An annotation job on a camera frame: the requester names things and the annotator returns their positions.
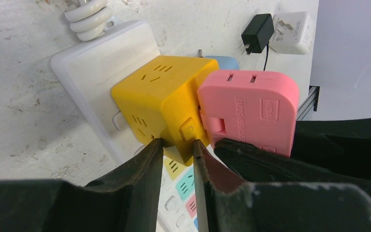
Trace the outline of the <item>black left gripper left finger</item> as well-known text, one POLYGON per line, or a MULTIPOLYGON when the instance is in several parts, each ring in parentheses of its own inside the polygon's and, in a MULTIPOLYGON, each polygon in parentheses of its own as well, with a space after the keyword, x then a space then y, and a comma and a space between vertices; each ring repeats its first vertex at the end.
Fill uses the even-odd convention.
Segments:
POLYGON ((162 164, 163 142, 154 139, 85 186, 62 179, 0 180, 0 232, 153 232, 162 164))

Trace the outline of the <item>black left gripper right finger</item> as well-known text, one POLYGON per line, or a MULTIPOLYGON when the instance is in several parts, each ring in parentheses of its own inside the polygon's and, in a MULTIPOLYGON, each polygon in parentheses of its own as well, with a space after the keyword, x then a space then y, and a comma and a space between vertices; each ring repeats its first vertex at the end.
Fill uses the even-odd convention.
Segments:
POLYGON ((371 181, 221 140, 193 143, 201 232, 371 232, 371 181))

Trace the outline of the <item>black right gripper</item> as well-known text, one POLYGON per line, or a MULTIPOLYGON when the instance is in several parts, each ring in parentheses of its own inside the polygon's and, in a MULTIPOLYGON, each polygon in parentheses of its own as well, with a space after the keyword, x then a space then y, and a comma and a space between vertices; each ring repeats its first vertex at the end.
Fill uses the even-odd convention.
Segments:
POLYGON ((371 197, 371 118, 298 121, 288 158, 231 139, 214 153, 250 182, 349 183, 371 197))

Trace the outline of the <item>pink extension socket plug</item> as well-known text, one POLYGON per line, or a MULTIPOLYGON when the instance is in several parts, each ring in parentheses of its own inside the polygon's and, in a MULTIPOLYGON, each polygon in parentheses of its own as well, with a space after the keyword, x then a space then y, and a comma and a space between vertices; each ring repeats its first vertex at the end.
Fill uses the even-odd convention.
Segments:
POLYGON ((290 157, 300 96, 292 78, 272 71, 217 70, 197 94, 212 147, 228 138, 290 157))

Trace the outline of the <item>yellow cube socket adapter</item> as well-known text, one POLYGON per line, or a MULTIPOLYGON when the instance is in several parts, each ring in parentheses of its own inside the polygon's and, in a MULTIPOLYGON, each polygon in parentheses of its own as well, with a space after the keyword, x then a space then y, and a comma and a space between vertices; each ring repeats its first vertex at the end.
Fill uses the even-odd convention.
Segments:
POLYGON ((111 96, 137 140, 163 140, 164 155, 193 162, 193 142, 208 145, 197 90, 219 69, 211 58, 160 55, 114 85, 111 96))

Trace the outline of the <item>white power strip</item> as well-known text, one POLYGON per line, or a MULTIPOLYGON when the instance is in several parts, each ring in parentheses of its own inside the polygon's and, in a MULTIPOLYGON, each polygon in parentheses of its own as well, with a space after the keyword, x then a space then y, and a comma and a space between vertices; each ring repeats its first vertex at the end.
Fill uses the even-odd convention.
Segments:
MULTIPOLYGON (((142 20, 117 23, 105 32, 67 48, 51 59, 51 68, 92 130, 118 164, 137 155, 143 145, 135 138, 111 96, 112 87, 160 54, 151 27, 142 20)), ((196 232, 195 189, 182 194, 180 182, 192 178, 186 167, 164 157, 158 202, 157 229, 196 232)))

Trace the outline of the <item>white cube charger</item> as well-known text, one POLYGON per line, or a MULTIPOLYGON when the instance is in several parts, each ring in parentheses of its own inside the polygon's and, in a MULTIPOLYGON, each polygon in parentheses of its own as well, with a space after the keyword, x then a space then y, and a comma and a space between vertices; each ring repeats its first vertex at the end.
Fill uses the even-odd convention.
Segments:
POLYGON ((280 54, 305 55, 312 47, 316 23, 308 12, 275 14, 269 46, 280 54))

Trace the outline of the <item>light blue plug adapter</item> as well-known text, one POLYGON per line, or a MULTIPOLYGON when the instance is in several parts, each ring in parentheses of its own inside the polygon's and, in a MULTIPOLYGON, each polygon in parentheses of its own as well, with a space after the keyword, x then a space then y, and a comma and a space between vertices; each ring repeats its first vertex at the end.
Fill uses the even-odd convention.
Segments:
POLYGON ((215 59, 219 65, 219 69, 221 70, 239 70, 239 63, 238 61, 229 56, 204 56, 204 58, 211 58, 215 59))

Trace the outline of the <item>black charger with cable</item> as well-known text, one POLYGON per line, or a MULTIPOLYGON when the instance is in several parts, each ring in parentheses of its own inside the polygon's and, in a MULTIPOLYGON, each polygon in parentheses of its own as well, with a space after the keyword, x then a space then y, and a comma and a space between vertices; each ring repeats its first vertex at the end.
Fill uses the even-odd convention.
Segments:
POLYGON ((266 49, 263 71, 266 70, 269 57, 269 41, 274 34, 274 25, 271 14, 255 15, 241 34, 242 42, 247 55, 260 54, 266 49))

